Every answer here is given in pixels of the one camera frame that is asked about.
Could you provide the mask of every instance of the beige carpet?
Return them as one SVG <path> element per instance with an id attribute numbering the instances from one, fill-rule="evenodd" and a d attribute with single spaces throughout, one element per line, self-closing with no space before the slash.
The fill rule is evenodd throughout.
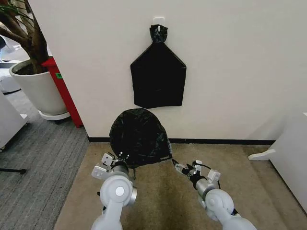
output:
<path id="1" fill-rule="evenodd" d="M 258 230 L 307 230 L 307 218 L 269 162 L 250 162 L 247 155 L 265 148 L 240 145 L 172 144 L 181 163 L 199 159 L 222 173 L 222 189 L 236 209 Z M 61 211 L 55 230 L 90 229 L 101 214 L 96 192 L 101 181 L 91 172 L 108 143 L 92 143 Z M 221 230 L 197 201 L 191 182 L 173 169 L 170 161 L 137 169 L 138 196 L 121 216 L 124 230 Z"/>

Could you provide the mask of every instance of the green sticker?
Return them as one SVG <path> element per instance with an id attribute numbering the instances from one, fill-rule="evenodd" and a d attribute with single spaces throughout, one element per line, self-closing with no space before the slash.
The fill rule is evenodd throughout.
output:
<path id="1" fill-rule="evenodd" d="M 58 79 L 63 79 L 61 73 L 56 73 Z"/>

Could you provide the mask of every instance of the baseboard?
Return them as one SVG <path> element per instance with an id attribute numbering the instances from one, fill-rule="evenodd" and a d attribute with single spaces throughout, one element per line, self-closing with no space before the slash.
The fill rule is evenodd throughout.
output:
<path id="1" fill-rule="evenodd" d="M 90 142 L 109 142 L 110 138 L 87 137 Z M 226 144 L 226 145 L 272 145 L 275 140 L 239 140 L 239 139 L 184 139 L 170 138 L 171 143 Z"/>

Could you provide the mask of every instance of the red stand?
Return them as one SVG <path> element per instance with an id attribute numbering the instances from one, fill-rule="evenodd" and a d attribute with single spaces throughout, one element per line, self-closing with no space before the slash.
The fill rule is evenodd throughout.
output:
<path id="1" fill-rule="evenodd" d="M 70 93 L 68 92 L 68 89 L 65 85 L 65 82 L 62 78 L 61 73 L 59 72 L 59 68 L 56 64 L 56 62 L 54 61 L 54 58 L 50 58 L 47 61 L 45 61 L 42 66 L 47 67 L 52 79 L 55 83 L 55 85 L 57 86 L 59 93 L 61 94 L 61 97 L 66 105 L 66 108 L 68 110 L 68 112 L 71 115 L 71 118 L 74 122 L 74 124 L 76 125 L 77 128 L 79 128 L 82 124 L 82 120 L 79 116 L 79 113 L 76 109 L 76 106 L 71 98 Z"/>

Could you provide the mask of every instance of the white wall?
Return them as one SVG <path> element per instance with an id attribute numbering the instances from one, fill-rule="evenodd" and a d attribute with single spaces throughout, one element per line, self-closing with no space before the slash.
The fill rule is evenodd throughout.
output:
<path id="1" fill-rule="evenodd" d="M 169 137 L 275 139 L 283 116 L 306 108 L 305 0 L 30 4 L 90 137 L 108 137 L 115 118 L 136 107 L 130 64 L 160 15 L 167 45 L 187 65 L 183 106 L 151 110 Z"/>

